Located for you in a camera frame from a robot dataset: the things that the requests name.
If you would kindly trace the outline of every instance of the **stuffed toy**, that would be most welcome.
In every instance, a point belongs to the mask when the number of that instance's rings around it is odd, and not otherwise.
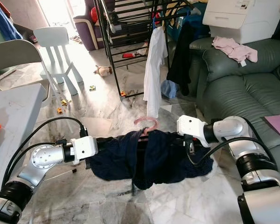
[[[106,66],[97,66],[97,69],[93,72],[94,74],[99,74],[101,77],[106,77],[112,74],[112,68]]]

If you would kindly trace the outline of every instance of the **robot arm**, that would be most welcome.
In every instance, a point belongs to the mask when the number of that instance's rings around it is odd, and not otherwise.
[[[256,138],[247,121],[237,116],[208,125],[182,115],[177,131],[185,139],[199,139],[204,147],[238,137]],[[238,139],[228,145],[242,178],[244,193],[238,197],[238,204],[244,224],[280,224],[280,173],[270,152],[251,140]]]
[[[32,195],[56,164],[79,163],[98,152],[96,139],[86,136],[58,146],[41,145],[34,149],[28,164],[20,168],[0,191],[0,224],[16,224]]]

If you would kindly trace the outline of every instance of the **printer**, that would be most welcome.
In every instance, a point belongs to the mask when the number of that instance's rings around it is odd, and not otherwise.
[[[212,37],[243,44],[271,38],[280,19],[280,0],[209,0],[203,24]]]

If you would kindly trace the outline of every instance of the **black cable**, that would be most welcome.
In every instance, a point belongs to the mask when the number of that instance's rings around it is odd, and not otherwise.
[[[20,161],[20,159],[32,148],[36,147],[36,146],[40,146],[40,145],[55,145],[54,142],[41,142],[41,143],[36,143],[34,145],[29,146],[28,148],[26,148],[14,161],[13,165],[11,166],[11,168],[8,171],[7,174],[7,179],[9,180],[11,173],[13,172],[14,167],[17,165],[17,163]]]
[[[41,129],[43,126],[45,126],[46,124],[55,121],[55,120],[61,120],[61,119],[68,119],[68,120],[73,120],[75,122],[77,122],[80,125],[80,128],[83,128],[83,124],[76,118],[71,118],[71,117],[58,117],[58,118],[52,118],[50,120],[47,120],[46,122],[42,123],[40,126],[38,126],[38,128],[36,128],[24,141],[23,143],[19,146],[19,148],[15,151],[15,153],[13,154],[13,157],[11,158],[11,160],[9,161],[9,164],[6,168],[6,171],[4,173],[3,176],[3,180],[2,180],[2,185],[1,187],[3,188],[5,183],[7,182],[7,174],[8,174],[8,170],[10,169],[14,159],[16,158],[17,154],[20,152],[20,150],[24,147],[24,145],[32,138],[33,135],[35,135],[36,132],[39,131],[39,129]]]
[[[269,153],[267,153],[267,155],[269,156],[269,159],[276,165],[276,161],[275,161],[274,157],[272,156],[271,152],[269,151],[269,149],[267,148],[267,146],[262,141],[260,141],[258,139],[255,139],[255,138],[250,138],[250,137],[236,137],[236,138],[233,138],[233,139],[226,140],[226,141],[220,143],[219,145],[217,145],[216,147],[214,147],[212,150],[208,151],[198,162],[193,162],[188,152],[187,152],[187,156],[188,156],[190,162],[194,166],[197,166],[206,157],[210,156],[211,154],[213,154],[215,151],[219,150],[223,146],[225,146],[225,145],[227,145],[229,143],[232,143],[234,141],[243,141],[243,140],[253,141],[253,142],[256,142],[257,144],[261,145],[266,153],[269,152]]]

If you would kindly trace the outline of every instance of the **hanging white shirt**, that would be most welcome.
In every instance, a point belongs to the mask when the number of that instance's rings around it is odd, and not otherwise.
[[[144,97],[147,101],[147,116],[158,118],[161,106],[160,66],[168,56],[162,27],[153,30],[145,66]]]

